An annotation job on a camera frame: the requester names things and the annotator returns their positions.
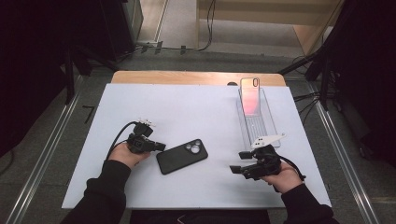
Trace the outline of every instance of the white table surface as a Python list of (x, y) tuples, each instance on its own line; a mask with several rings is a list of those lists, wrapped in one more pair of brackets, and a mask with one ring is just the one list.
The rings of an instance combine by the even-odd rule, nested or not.
[[(276, 152), (296, 163), (320, 203), (331, 205), (288, 87), (263, 87), (276, 129), (287, 136)], [(155, 155), (140, 162), (126, 183), (127, 208), (276, 208), (280, 194), (264, 181), (246, 180), (229, 165), (250, 165), (238, 152), (244, 143), (236, 110), (237, 86), (107, 84), (92, 122), (62, 208), (83, 197), (86, 181), (99, 176), (108, 149), (128, 122), (149, 119), (149, 139), (166, 149), (202, 139), (208, 158), (162, 175)], [(134, 125), (119, 140), (127, 138)]]

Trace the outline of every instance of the black smartphone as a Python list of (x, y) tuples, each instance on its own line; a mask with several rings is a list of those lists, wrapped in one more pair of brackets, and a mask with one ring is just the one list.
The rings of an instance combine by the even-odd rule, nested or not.
[(195, 139), (178, 147), (157, 154), (161, 173), (167, 175), (178, 169), (207, 158), (207, 151), (201, 139)]

